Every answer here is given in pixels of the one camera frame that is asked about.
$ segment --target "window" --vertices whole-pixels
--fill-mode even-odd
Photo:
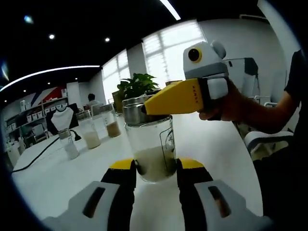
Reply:
[[[112,58],[103,66],[103,87],[107,103],[113,103],[112,93],[123,78],[130,78],[126,50]]]
[[[158,31],[143,40],[147,69],[156,77],[160,88],[167,81],[184,80],[183,52],[200,41],[206,41],[196,21],[188,21]]]

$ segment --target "black sleeve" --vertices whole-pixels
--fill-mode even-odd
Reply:
[[[294,99],[297,104],[299,104],[301,101],[301,79],[305,75],[305,61],[301,50],[299,50],[293,54],[288,84],[284,89],[287,93],[290,94],[292,99]]]

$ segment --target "glass jar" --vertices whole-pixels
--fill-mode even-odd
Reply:
[[[113,138],[121,135],[119,125],[116,120],[116,113],[112,104],[101,106],[100,113],[106,126],[108,136]]]
[[[79,152],[73,142],[73,138],[69,129],[59,131],[59,138],[69,159],[72,160],[79,156]]]
[[[84,138],[87,147],[92,149],[100,146],[101,141],[95,129],[90,110],[79,112],[76,114],[76,117],[82,132],[82,137]]]
[[[148,116],[141,111],[151,96],[123,101],[125,129],[137,171],[145,181],[158,182],[176,171],[172,116]]]

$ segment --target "black eye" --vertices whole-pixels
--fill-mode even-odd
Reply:
[[[193,61],[193,62],[197,61],[197,60],[199,59],[199,57],[200,57],[200,53],[199,53],[199,51],[198,51],[197,49],[195,49],[195,48],[192,48],[192,49],[188,52],[188,58],[189,58],[191,61]]]

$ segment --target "light strip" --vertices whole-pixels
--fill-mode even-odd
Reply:
[[[43,73],[46,73],[46,72],[51,72],[51,71],[60,71],[60,70],[66,70],[66,69],[74,69],[74,68],[87,68],[87,67],[100,67],[99,65],[86,65],[86,66],[67,66],[67,67],[58,67],[58,68],[54,68],[54,69],[49,69],[49,70],[45,70],[45,71],[39,71],[39,72],[36,72],[36,73],[33,73],[33,74],[30,74],[30,75],[27,75],[27,76],[24,76],[24,77],[21,77],[17,80],[14,80],[13,82],[11,83],[8,83],[7,85],[5,85],[3,88],[0,89],[0,92],[3,91],[4,89],[8,88],[9,86],[21,81],[21,80],[24,80],[26,78],[29,78],[31,76],[36,76],[36,75],[39,75],[39,74],[43,74]]]
[[[173,8],[173,6],[170,4],[170,2],[168,0],[160,0],[162,2],[162,4],[164,4],[164,6],[170,11],[170,13],[173,15],[173,17],[176,20],[180,20],[181,17],[179,16],[179,14],[176,12],[176,10]]]

